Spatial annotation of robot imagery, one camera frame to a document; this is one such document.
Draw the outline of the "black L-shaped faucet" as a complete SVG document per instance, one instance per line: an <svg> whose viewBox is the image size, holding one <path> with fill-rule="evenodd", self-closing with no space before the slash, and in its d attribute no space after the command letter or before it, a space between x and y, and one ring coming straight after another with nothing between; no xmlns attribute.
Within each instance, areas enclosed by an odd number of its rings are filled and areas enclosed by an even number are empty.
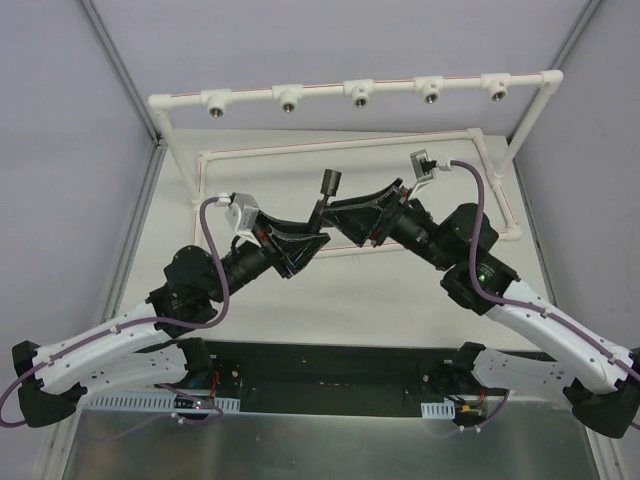
<svg viewBox="0 0 640 480"><path fill-rule="evenodd" d="M328 200L326 198L317 200L308 220L309 231L314 234L320 233L324 228L328 228L329 224L324 218L324 212L327 207Z"/></svg>

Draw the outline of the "black faucet valve handle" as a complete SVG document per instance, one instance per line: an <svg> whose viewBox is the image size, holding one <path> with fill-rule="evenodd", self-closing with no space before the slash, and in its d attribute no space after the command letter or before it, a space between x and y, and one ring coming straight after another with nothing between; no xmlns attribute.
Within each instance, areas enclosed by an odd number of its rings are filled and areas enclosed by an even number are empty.
<svg viewBox="0 0 640 480"><path fill-rule="evenodd" d="M325 169L320 193L323 196L324 201L328 201L331 197L337 195L339 185L341 182L342 173L333 169Z"/></svg>

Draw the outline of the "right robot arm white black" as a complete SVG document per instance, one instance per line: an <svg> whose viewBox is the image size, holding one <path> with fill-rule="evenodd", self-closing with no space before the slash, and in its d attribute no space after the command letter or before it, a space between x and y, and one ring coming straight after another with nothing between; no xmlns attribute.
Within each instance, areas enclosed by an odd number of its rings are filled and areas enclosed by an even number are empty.
<svg viewBox="0 0 640 480"><path fill-rule="evenodd" d="M570 318L493 256L498 234L480 203L463 203L437 223L401 180L369 195L338 200L335 194L333 187L322 191L326 225L357 246L393 240L442 271L442 288L461 308L515 331L550 357L541 361L466 343L460 363L450 369L457 392L469 395L483 386L538 397L615 439L638 428L639 352Z"/></svg>

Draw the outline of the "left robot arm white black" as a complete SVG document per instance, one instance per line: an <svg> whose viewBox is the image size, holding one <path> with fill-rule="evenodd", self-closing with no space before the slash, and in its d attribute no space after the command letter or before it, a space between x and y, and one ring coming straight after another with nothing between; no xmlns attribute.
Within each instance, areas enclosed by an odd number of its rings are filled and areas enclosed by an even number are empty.
<svg viewBox="0 0 640 480"><path fill-rule="evenodd" d="M189 333L217 326L231 296L273 269L289 279L329 242L324 222L283 221L257 212L239 229L229 252L181 248L164 269L165 282L134 308L74 337L12 348L18 426L56 424L89 401L131 387L183 382L204 387L211 361Z"/></svg>

